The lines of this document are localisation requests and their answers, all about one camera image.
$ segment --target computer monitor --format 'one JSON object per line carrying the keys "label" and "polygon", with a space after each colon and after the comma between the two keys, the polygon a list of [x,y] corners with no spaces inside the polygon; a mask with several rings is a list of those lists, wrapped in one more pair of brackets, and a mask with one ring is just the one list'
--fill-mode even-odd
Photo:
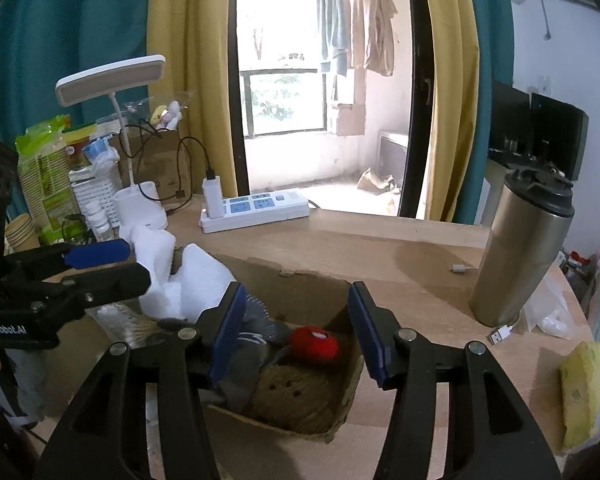
{"label": "computer monitor", "polygon": [[531,95],[534,155],[546,159],[570,180],[580,175],[589,117],[573,105],[540,94]]}
{"label": "computer monitor", "polygon": [[[533,125],[529,109],[529,94],[499,81],[491,90],[491,134],[489,147],[517,153],[531,152]],[[513,141],[515,149],[510,148]]]}

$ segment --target curtain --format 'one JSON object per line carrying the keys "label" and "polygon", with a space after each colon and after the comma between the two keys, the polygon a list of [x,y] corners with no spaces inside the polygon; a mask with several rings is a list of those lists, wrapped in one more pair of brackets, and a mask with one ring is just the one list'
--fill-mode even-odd
{"label": "curtain", "polygon": [[[149,85],[151,95],[189,91],[191,101],[181,135],[197,137],[220,175],[225,196],[236,196],[228,90],[227,27],[229,0],[149,0],[147,52],[163,54],[164,78]],[[204,177],[195,145],[194,174]]]}
{"label": "curtain", "polygon": [[474,140],[478,38],[472,0],[428,0],[435,59],[426,218],[451,221]]}
{"label": "curtain", "polygon": [[[2,0],[0,3],[0,140],[14,147],[32,124],[70,113],[73,124],[113,113],[106,97],[62,108],[56,82],[67,75],[146,54],[147,0]],[[146,88],[118,93],[120,102]],[[20,190],[10,214],[27,211]]]}
{"label": "curtain", "polygon": [[513,85],[513,13],[510,0],[473,0],[480,46],[480,82],[474,145],[458,197],[454,222],[472,224],[480,201],[491,131],[491,85]]}

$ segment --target screw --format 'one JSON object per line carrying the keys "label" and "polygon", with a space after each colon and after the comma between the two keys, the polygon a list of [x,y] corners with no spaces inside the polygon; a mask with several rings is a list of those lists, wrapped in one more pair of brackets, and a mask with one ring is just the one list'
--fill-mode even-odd
{"label": "screw", "polygon": [[33,301],[31,303],[31,309],[33,310],[33,312],[39,312],[44,307],[45,307],[45,304],[42,303],[42,301]]}
{"label": "screw", "polygon": [[469,351],[476,355],[482,355],[487,351],[487,347],[480,341],[471,341],[469,343]]}
{"label": "screw", "polygon": [[189,341],[190,339],[195,338],[198,335],[198,331],[195,328],[184,327],[181,328],[178,332],[178,337],[183,339],[184,341]]}
{"label": "screw", "polygon": [[126,352],[126,345],[124,343],[113,343],[109,348],[109,352],[111,352],[111,355],[122,355]]}
{"label": "screw", "polygon": [[413,341],[418,333],[413,328],[401,328],[398,330],[398,337],[404,341]]}

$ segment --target blue garment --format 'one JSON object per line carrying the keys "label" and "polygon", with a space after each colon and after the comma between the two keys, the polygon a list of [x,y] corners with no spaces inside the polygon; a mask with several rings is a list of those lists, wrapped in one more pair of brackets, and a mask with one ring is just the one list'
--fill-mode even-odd
{"label": "blue garment", "polygon": [[510,0],[472,0],[480,48],[474,143],[458,195],[454,222],[473,224],[480,201],[491,132],[491,85],[513,83],[513,13]]}
{"label": "blue garment", "polygon": [[351,47],[344,0],[317,0],[320,71],[347,75]]}
{"label": "blue garment", "polygon": [[[0,140],[44,119],[71,114],[81,124],[113,113],[106,96],[70,108],[56,100],[56,82],[101,64],[146,55],[148,0],[2,0],[0,3]],[[120,102],[147,97],[146,87],[118,93]],[[10,214],[26,212],[20,189]]]}

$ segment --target power strip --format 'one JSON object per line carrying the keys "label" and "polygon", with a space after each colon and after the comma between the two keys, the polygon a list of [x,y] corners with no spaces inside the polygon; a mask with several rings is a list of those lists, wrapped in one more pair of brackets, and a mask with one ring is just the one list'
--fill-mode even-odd
{"label": "power strip", "polygon": [[206,210],[200,214],[200,227],[205,233],[239,229],[309,216],[309,203],[300,190],[284,189],[270,193],[239,196],[222,200],[224,216],[209,218]]}

